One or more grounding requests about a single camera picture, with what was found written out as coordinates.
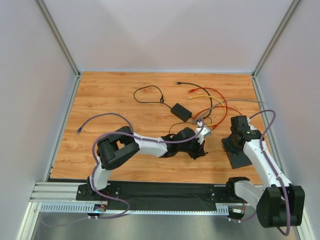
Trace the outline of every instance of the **black power adapter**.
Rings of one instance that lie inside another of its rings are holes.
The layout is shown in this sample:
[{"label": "black power adapter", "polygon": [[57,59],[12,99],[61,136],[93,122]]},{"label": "black power adapter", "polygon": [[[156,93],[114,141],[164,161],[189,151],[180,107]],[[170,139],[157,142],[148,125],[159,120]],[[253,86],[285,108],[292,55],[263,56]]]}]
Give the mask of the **black power adapter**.
[{"label": "black power adapter", "polygon": [[176,103],[171,108],[171,113],[184,122],[188,121],[188,119],[191,118],[192,116],[192,112],[190,112],[188,109],[186,109],[184,106],[180,105],[179,103]]}]

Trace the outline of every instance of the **gray cable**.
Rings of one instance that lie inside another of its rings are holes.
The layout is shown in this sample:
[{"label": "gray cable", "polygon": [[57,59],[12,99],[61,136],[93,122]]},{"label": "gray cable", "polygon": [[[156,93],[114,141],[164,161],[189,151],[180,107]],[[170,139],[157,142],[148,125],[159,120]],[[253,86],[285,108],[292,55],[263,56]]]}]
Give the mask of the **gray cable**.
[{"label": "gray cable", "polygon": [[[263,101],[257,101],[257,100],[251,100],[251,99],[245,99],[245,98],[236,98],[236,99],[227,99],[227,102],[230,101],[244,101],[244,102],[252,102],[252,103],[258,103],[263,104]],[[201,115],[199,115],[194,122],[197,122],[198,120],[202,119],[204,115],[206,115],[211,109],[215,108],[216,106],[219,106],[221,103],[217,103],[216,105],[213,105],[211,108],[209,108],[207,111],[203,112]]]}]

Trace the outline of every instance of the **black cable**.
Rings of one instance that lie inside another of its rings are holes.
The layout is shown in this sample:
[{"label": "black cable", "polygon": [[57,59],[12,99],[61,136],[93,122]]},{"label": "black cable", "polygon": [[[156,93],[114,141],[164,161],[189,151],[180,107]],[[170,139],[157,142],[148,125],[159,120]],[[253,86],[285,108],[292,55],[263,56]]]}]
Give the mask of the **black cable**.
[{"label": "black cable", "polygon": [[[208,119],[210,119],[210,124],[212,124],[212,119],[209,117],[209,116],[207,116],[207,118]],[[178,125],[178,124],[196,124],[196,123],[194,123],[194,122],[184,122],[184,121],[182,121],[182,122],[177,122],[177,123],[175,123],[175,124],[173,124],[171,127],[170,127],[170,129],[169,129],[169,134],[170,134],[170,131],[171,131],[171,129],[175,126],[175,125]]]},{"label": "black cable", "polygon": [[[180,85],[180,84],[189,84],[189,85],[196,86],[196,87],[198,87],[198,88],[202,88],[202,86],[199,86],[199,85],[194,84],[194,83],[191,83],[191,82],[177,81],[175,84],[177,84],[177,85]],[[208,94],[208,96],[211,96],[210,93],[209,93],[206,89],[203,88],[203,90]],[[212,98],[209,97],[209,99],[210,99],[210,105],[211,105],[210,108],[212,108]],[[207,116],[203,117],[203,119],[208,118],[209,115],[211,114],[211,111],[212,111],[212,109],[210,110],[210,112],[209,112],[209,114],[208,114]]]},{"label": "black cable", "polygon": [[[160,93],[161,93],[160,101],[139,101],[138,99],[136,99],[135,94],[136,94],[137,91],[142,90],[142,89],[146,89],[146,88],[149,88],[149,87],[155,87],[155,88],[157,88],[157,89],[160,91]],[[155,86],[155,85],[148,85],[148,86],[144,86],[144,87],[138,88],[137,90],[134,91],[134,93],[133,93],[133,98],[134,98],[138,103],[141,103],[141,104],[164,104],[164,105],[166,105],[168,108],[171,109],[171,107],[170,107],[168,104],[164,103],[164,101],[165,101],[165,100],[164,100],[164,94],[162,93],[161,89],[160,89],[159,87]]]}]

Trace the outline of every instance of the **red cable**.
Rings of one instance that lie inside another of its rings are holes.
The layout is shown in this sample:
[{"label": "red cable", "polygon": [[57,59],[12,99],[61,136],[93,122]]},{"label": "red cable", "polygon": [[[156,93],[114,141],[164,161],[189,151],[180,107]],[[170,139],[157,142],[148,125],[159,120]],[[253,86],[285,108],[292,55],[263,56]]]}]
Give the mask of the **red cable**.
[{"label": "red cable", "polygon": [[228,108],[228,109],[232,109],[233,111],[236,111],[238,114],[240,114],[241,116],[243,115],[241,112],[239,112],[237,109],[230,107],[230,106],[215,106],[214,108]]},{"label": "red cable", "polygon": [[[243,115],[243,114],[242,114],[241,112],[239,112],[237,109],[235,109],[235,108],[233,108],[233,107],[230,107],[230,106],[215,106],[214,109],[215,109],[215,108],[231,109],[231,110],[234,110],[234,111],[236,111],[237,113],[239,113],[241,116]],[[194,116],[193,119],[196,119],[196,117],[197,117],[200,113],[203,113],[204,111],[207,111],[208,109],[210,109],[210,107],[207,108],[207,109],[204,109],[204,110],[202,110],[202,111],[200,111],[200,112],[198,112],[198,113]],[[214,126],[212,127],[212,129],[215,129],[220,122],[218,122],[216,125],[214,125]]]},{"label": "red cable", "polygon": [[[198,90],[198,89],[210,89],[210,90],[213,90],[215,92],[217,92],[218,94],[220,94],[220,96],[223,98],[224,102],[225,102],[225,106],[226,106],[226,110],[225,110],[225,113],[224,113],[224,116],[223,118],[216,124],[212,127],[212,129],[215,129],[223,120],[225,120],[226,116],[227,116],[227,113],[228,113],[228,104],[227,104],[227,100],[225,99],[225,97],[221,94],[221,92],[219,92],[218,90],[214,89],[214,88],[211,88],[211,87],[198,87],[198,88],[194,88],[194,89],[191,89],[188,91],[188,93],[192,93],[194,92],[195,90]],[[198,116],[200,113],[202,113],[203,111],[199,112],[197,115],[195,115],[195,117],[193,118],[193,120],[196,119],[196,116]]]}]

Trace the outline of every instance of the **white wall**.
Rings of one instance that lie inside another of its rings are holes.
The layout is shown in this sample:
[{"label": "white wall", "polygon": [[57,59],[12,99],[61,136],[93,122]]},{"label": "white wall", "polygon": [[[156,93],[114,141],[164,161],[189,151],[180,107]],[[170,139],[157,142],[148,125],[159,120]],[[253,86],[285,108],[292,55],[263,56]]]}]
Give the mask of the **white wall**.
[{"label": "white wall", "polygon": [[81,71],[252,72],[292,0],[45,0]]},{"label": "white wall", "polygon": [[304,0],[267,59],[258,82],[287,176],[305,190],[305,208],[320,239],[320,1]]},{"label": "white wall", "polygon": [[0,1],[0,235],[16,238],[75,77],[33,0]]}]

